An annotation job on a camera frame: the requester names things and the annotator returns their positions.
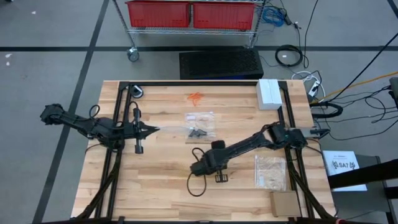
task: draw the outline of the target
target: shelf caster wheel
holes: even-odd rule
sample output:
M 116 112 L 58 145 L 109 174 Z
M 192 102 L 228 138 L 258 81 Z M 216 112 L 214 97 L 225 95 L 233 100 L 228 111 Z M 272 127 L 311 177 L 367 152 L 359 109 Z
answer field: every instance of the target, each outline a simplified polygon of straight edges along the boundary
M 139 59 L 139 53 L 138 50 L 135 47 L 130 48 L 127 51 L 127 57 L 131 62 L 136 62 Z

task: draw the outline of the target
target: red plastic basket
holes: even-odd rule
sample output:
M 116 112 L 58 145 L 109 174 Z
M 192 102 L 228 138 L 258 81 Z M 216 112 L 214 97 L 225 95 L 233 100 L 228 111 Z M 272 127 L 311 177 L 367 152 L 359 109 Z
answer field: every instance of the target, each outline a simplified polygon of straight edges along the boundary
M 252 26 L 253 13 L 253 3 L 193 3 L 193 26 L 249 30 Z
M 188 2 L 129 1 L 132 27 L 188 27 Z

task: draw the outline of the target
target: blue cable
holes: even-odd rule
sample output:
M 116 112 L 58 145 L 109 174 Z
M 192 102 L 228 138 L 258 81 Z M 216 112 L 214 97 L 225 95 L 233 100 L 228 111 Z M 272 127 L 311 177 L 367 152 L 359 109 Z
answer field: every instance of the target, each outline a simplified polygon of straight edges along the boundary
M 276 9 L 272 6 L 266 6 L 262 12 L 261 22 L 269 23 L 276 27 L 281 27 L 284 25 L 285 16 L 279 9 Z

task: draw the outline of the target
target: black step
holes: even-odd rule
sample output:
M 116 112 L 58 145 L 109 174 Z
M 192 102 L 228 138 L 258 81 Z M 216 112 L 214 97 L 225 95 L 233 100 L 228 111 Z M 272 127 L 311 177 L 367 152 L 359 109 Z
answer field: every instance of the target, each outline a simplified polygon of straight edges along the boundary
M 224 50 L 180 53 L 180 78 L 214 79 L 241 77 L 260 79 L 261 61 L 257 50 Z

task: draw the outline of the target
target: butcher block tabletop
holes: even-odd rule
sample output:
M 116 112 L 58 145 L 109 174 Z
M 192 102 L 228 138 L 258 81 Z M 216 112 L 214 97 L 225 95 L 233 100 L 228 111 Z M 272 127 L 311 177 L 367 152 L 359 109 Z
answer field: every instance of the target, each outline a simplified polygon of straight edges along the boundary
M 216 183 L 215 175 L 207 176 L 207 190 L 201 197 L 193 197 L 187 190 L 190 165 L 195 162 L 192 149 L 204 151 L 208 144 L 186 142 L 185 114 L 213 112 L 217 139 L 229 146 L 258 132 L 265 124 L 279 120 L 278 112 L 258 109 L 256 86 L 141 86 L 144 96 L 135 99 L 141 110 L 141 121 L 160 127 L 142 141 L 143 154 L 134 153 L 135 140 L 126 140 L 119 173 L 113 220 L 212 220 L 212 221 L 287 221 L 271 213 L 270 190 L 259 189 L 254 183 L 254 156 L 285 158 L 283 149 L 272 151 L 255 149 L 231 159 L 227 183 Z M 287 80 L 290 101 L 298 128 L 312 127 L 313 120 L 302 81 Z M 97 117 L 113 117 L 119 81 L 105 81 L 99 96 L 101 111 Z M 203 97 L 196 106 L 188 97 L 199 92 Z M 123 114 L 122 102 L 120 115 Z M 98 144 L 90 141 L 88 146 Z M 314 141 L 309 146 L 319 149 Z M 81 213 L 99 189 L 106 149 L 95 146 L 86 153 L 72 217 Z M 335 213 L 328 179 L 319 153 L 303 149 L 303 161 L 310 190 L 330 213 Z M 287 190 L 290 189 L 287 175 Z M 203 177 L 190 179 L 190 189 L 199 194 L 204 188 Z M 298 191 L 303 217 L 307 216 L 305 201 Z M 104 196 L 102 216 L 108 207 L 109 190 Z

